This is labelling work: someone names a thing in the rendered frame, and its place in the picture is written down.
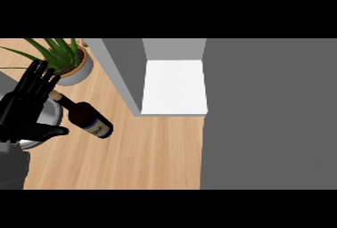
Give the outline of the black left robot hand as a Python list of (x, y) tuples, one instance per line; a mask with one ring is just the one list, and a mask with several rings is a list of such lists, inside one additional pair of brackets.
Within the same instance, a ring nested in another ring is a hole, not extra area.
[(60, 76), (47, 68), (47, 61), (34, 60), (28, 66), (14, 90), (0, 100), (0, 143), (31, 140), (47, 141), (51, 137), (67, 134), (62, 126), (36, 122), (48, 93)]

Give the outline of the dark wine bottle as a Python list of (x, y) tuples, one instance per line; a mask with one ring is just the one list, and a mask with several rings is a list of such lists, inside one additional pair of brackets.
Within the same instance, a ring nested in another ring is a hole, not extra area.
[(113, 132), (113, 124), (87, 102), (72, 102), (63, 94), (50, 92), (50, 98), (67, 110), (69, 122), (100, 139)]

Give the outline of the grey open cabinet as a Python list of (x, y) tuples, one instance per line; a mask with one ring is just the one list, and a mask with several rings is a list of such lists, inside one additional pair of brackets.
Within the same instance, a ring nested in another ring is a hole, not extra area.
[(84, 42), (134, 116), (206, 115), (203, 38), (87, 38)]

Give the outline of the dark grey cabinet door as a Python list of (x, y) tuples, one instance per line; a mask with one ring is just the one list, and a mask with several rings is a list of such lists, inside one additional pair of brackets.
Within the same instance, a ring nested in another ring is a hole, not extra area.
[(203, 189), (337, 189), (337, 39), (211, 39)]

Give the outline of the grey round metal pot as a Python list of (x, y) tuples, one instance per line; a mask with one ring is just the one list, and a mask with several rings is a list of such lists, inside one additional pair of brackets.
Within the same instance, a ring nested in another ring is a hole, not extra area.
[[(16, 84), (17, 81), (0, 71), (0, 100), (2, 99), (4, 95), (13, 91)], [(62, 117), (63, 108), (51, 99), (47, 99), (42, 105), (42, 110), (36, 122), (39, 124), (59, 126), (62, 122)], [(35, 142), (29, 140), (19, 141), (19, 146), (22, 150), (28, 150), (36, 147), (39, 144), (42, 144), (42, 142)]]

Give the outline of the grey plant pot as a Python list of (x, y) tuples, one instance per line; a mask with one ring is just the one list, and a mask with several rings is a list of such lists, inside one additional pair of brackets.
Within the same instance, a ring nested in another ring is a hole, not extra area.
[(67, 72), (65, 75), (60, 76), (60, 80), (57, 84), (60, 86), (73, 86), (78, 84), (90, 75), (91, 68), (93, 68), (93, 60), (87, 53), (85, 48), (79, 45), (78, 49), (82, 52), (82, 61), (78, 65), (78, 67)]

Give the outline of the green potted plant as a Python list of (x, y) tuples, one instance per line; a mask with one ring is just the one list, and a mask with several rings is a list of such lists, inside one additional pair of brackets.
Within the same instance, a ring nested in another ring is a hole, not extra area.
[(78, 72), (87, 61), (88, 54), (75, 38), (69, 39), (69, 43), (66, 43), (63, 38), (44, 38), (47, 47), (44, 47), (32, 38), (25, 38), (25, 41), (39, 52), (41, 58), (2, 46), (0, 46), (0, 49), (19, 54), (32, 61), (45, 61), (47, 68), (53, 69), (54, 74), (60, 77), (67, 77)]

